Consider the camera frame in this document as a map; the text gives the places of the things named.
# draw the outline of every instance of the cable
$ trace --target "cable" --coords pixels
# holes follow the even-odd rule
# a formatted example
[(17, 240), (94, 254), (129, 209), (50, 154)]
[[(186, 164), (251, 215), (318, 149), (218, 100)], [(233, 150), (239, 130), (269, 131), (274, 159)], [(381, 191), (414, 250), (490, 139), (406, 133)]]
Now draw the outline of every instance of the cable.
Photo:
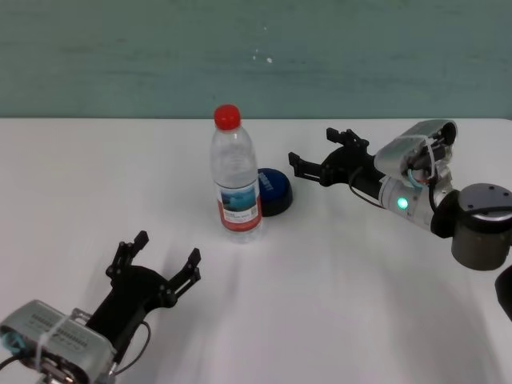
[(6, 358), (3, 362), (0, 362), (0, 370), (3, 370), (6, 366), (11, 364), (12, 362), (17, 362), (22, 359), (22, 355), (16, 354), (15, 356), (11, 356), (10, 358)]
[(409, 178), (409, 182), (416, 188), (418, 188), (419, 190), (422, 190), (424, 185), (421, 184), (418, 180), (416, 180), (413, 176), (413, 170), (411, 168), (409, 168), (407, 170), (407, 177)]
[(400, 138), (422, 138), (423, 140), (425, 140), (425, 146), (428, 149), (429, 156), (430, 156), (429, 180), (433, 179), (435, 177), (435, 156), (434, 156), (434, 151), (432, 150), (432, 143), (429, 142), (429, 137), (426, 136), (425, 134), (405, 134), (402, 136), (398, 136), (395, 140), (400, 139)]
[(352, 173), (352, 175), (349, 177), (349, 189), (350, 189), (350, 191), (351, 191), (353, 194), (355, 194), (358, 198), (360, 198), (361, 200), (364, 200), (365, 202), (367, 202), (367, 203), (371, 204), (372, 206), (376, 206), (377, 208), (381, 208), (381, 209), (383, 209), (383, 210), (384, 210), (385, 208), (384, 208), (383, 206), (381, 206), (380, 204), (377, 204), (376, 202), (372, 202), (372, 201), (371, 201), (371, 200), (369, 200), (368, 198), (365, 198), (364, 196), (362, 196), (362, 195), (358, 194), (358, 193), (355, 191), (354, 187), (352, 186), (352, 184), (353, 184), (353, 182), (354, 182), (354, 180), (355, 180), (356, 176), (357, 176), (358, 174), (360, 174), (360, 173), (361, 173), (361, 171), (362, 171), (362, 166), (360, 166), (359, 168), (357, 168), (357, 169)]
[(147, 348), (147, 346), (148, 346), (148, 344), (150, 343), (150, 340), (151, 340), (151, 328), (150, 328), (150, 325), (147, 322), (141, 322), (141, 325), (145, 326), (146, 329), (147, 329), (147, 339), (146, 339), (146, 342), (144, 343), (144, 346), (142, 347), (141, 351), (138, 353), (137, 357), (134, 358), (134, 360), (132, 360), (132, 362), (130, 364), (128, 364), (127, 366), (125, 366), (124, 368), (121, 368), (120, 370), (117, 370), (114, 373), (114, 376), (122, 374), (123, 372), (125, 372), (129, 368), (131, 368), (136, 362), (138, 362), (138, 360), (141, 358), (141, 356), (146, 351), (146, 348)]
[(430, 203), (430, 208), (432, 208), (432, 212), (434, 212), (434, 213), (436, 210), (438, 210), (438, 208), (435, 205), (435, 200), (434, 200), (435, 185), (437, 182), (438, 182), (437, 178), (434, 178), (429, 182), (429, 203)]

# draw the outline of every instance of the robotic arm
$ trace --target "robotic arm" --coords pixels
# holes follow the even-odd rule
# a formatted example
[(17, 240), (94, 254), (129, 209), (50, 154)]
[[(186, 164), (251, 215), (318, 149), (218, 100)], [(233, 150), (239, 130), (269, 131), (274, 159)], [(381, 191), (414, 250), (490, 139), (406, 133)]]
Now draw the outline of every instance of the robotic arm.
[(42, 373), (38, 384), (113, 384), (118, 364), (147, 314), (175, 306), (199, 281), (197, 248), (170, 280), (143, 266), (132, 266), (148, 241), (142, 231), (134, 242), (119, 244), (106, 270), (112, 291), (92, 316), (80, 310), (65, 316), (34, 300), (0, 323), (0, 336), (12, 359)]
[[(440, 238), (453, 238), (455, 259), (473, 270), (495, 270), (512, 240), (512, 192), (494, 184), (451, 185), (448, 167), (457, 127), (450, 120), (420, 122), (368, 154), (369, 142), (351, 130), (327, 129), (342, 146), (322, 164), (289, 153), (295, 176), (322, 186), (337, 183), (368, 203), (390, 210)], [(498, 300), (512, 320), (512, 267), (496, 281)]]

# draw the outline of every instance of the red bottle cap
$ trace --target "red bottle cap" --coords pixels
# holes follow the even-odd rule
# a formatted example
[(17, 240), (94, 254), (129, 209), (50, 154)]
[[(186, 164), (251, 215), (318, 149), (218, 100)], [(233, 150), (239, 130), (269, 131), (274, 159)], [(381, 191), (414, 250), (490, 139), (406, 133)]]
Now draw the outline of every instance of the red bottle cap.
[(235, 130), (240, 127), (240, 111), (233, 104), (225, 104), (215, 110), (214, 120), (220, 130)]

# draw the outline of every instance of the water bottle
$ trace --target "water bottle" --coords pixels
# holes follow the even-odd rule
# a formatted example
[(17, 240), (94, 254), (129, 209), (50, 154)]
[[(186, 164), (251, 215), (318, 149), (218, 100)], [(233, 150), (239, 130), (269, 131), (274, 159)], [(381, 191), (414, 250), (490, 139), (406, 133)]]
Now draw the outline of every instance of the water bottle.
[(257, 237), (262, 222), (253, 143), (241, 125), (236, 106), (220, 106), (214, 120), (217, 129), (211, 142), (210, 166), (218, 211), (232, 239), (247, 242)]

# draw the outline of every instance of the zip tie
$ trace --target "zip tie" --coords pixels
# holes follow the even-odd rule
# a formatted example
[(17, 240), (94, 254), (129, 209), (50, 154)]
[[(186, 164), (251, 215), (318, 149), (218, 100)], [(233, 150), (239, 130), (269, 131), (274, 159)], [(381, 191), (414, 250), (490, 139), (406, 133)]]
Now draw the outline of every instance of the zip tie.
[(45, 332), (44, 334), (41, 334), (39, 336), (38, 340), (38, 347), (35, 352), (35, 370), (36, 372), (41, 372), (41, 354), (42, 354), (42, 348), (44, 345), (50, 340), (50, 338), (54, 335), (55, 332), (57, 332), (58, 328), (66, 322), (70, 316), (64, 316), (61, 318), (58, 322), (55, 323), (54, 326), (48, 330), (48, 332)]

